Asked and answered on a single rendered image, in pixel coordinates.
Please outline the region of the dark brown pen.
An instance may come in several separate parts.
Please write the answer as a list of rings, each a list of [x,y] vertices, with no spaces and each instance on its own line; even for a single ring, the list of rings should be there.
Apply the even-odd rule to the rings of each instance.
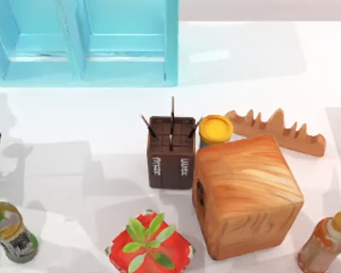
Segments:
[[[150,133],[151,137],[156,139],[156,140],[159,140],[156,133],[154,132],[154,130],[152,129],[152,127],[150,126],[150,124],[148,123],[147,119],[144,117],[144,115],[140,115],[143,122],[145,123],[145,125],[147,126],[147,129],[148,129],[148,132]]]
[[[170,135],[169,135],[169,150],[173,151],[173,133],[174,133],[174,96],[172,96],[171,114],[170,114]]]
[[[187,137],[187,139],[186,139],[187,141],[190,141],[190,140],[192,139],[192,137],[194,136],[195,131],[196,131],[198,125],[201,123],[202,119],[203,119],[203,117],[201,117],[201,118],[196,122],[196,124],[194,125],[194,127],[191,129],[191,131],[190,131],[190,133],[188,134],[188,137]]]

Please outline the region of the dark brown pen holder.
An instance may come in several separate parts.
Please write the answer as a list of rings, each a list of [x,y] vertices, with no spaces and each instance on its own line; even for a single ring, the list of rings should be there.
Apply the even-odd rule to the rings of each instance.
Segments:
[[[149,186],[158,189],[190,189],[193,186],[195,138],[188,139],[196,121],[176,117],[173,136],[169,116],[152,116],[149,125],[156,137],[148,134],[147,163]]]

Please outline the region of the yellow lidded can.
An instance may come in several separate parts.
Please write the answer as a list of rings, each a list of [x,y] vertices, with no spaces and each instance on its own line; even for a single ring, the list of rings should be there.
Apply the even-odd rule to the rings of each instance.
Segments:
[[[231,121],[222,115],[208,115],[199,123],[199,147],[227,143],[234,132]]]

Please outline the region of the wooden box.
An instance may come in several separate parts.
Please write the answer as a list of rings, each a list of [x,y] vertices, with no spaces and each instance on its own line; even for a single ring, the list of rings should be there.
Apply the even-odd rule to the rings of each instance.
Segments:
[[[215,260],[278,246],[304,202],[271,135],[200,148],[192,198]]]

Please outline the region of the light blue rack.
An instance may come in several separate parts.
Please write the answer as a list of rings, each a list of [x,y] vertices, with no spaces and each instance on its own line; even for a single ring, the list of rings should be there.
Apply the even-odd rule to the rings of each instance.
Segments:
[[[179,0],[0,0],[0,86],[175,86]]]

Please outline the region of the wooden jagged rack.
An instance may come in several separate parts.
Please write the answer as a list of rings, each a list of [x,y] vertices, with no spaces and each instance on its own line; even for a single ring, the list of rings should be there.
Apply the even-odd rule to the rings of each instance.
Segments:
[[[235,110],[226,113],[225,117],[234,125],[234,133],[243,137],[254,137],[261,134],[271,134],[279,146],[303,154],[323,157],[326,150],[326,140],[322,134],[307,133],[307,124],[298,127],[295,122],[292,127],[285,127],[284,111],[277,109],[267,121],[262,121],[261,113],[254,116],[253,110],[245,116],[238,115]]]

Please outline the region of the green leafy plant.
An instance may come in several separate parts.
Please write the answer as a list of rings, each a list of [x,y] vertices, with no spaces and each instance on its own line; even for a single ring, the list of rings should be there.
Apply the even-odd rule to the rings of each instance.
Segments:
[[[132,242],[123,246],[122,251],[124,253],[134,253],[141,248],[145,249],[145,252],[132,258],[130,261],[127,273],[134,273],[140,268],[145,261],[147,255],[150,255],[153,260],[161,267],[166,269],[174,269],[174,263],[166,254],[155,251],[160,245],[169,239],[176,231],[174,225],[167,226],[160,231],[155,239],[152,237],[158,232],[164,220],[164,214],[157,214],[150,222],[149,226],[145,226],[136,218],[130,218],[126,226],[126,231],[132,238]]]

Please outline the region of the red plant pot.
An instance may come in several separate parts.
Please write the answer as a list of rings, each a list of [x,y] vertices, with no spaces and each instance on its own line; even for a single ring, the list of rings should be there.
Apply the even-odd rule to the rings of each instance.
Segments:
[[[153,210],[148,209],[144,213],[138,215],[136,219],[147,228],[157,214],[158,213]],[[161,227],[152,239],[155,239],[158,233],[167,226],[170,225],[163,220]],[[141,248],[134,253],[124,253],[122,248],[129,242],[132,242],[132,238],[125,228],[115,239],[113,239],[111,245],[105,248],[105,253],[108,256],[109,261],[120,273],[127,273],[127,268],[132,258],[145,252],[145,249]],[[188,267],[196,252],[192,244],[177,230],[169,239],[163,242],[158,249],[155,249],[155,251],[160,251],[171,258],[174,263],[174,269],[161,267],[150,255],[147,255],[143,264],[134,273],[182,273]]]

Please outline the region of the yellow capped green bottle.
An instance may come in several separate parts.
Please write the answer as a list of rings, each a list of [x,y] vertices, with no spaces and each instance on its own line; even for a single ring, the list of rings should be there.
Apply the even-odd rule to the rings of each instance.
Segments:
[[[26,228],[19,210],[0,201],[0,245],[14,263],[27,263],[38,253],[38,240]]]

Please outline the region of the yellow capped orange bottle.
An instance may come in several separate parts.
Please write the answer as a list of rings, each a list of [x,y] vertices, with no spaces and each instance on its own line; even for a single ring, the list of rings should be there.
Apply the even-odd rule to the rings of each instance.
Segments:
[[[297,263],[304,273],[326,273],[341,253],[341,212],[320,220],[310,238],[297,254]]]

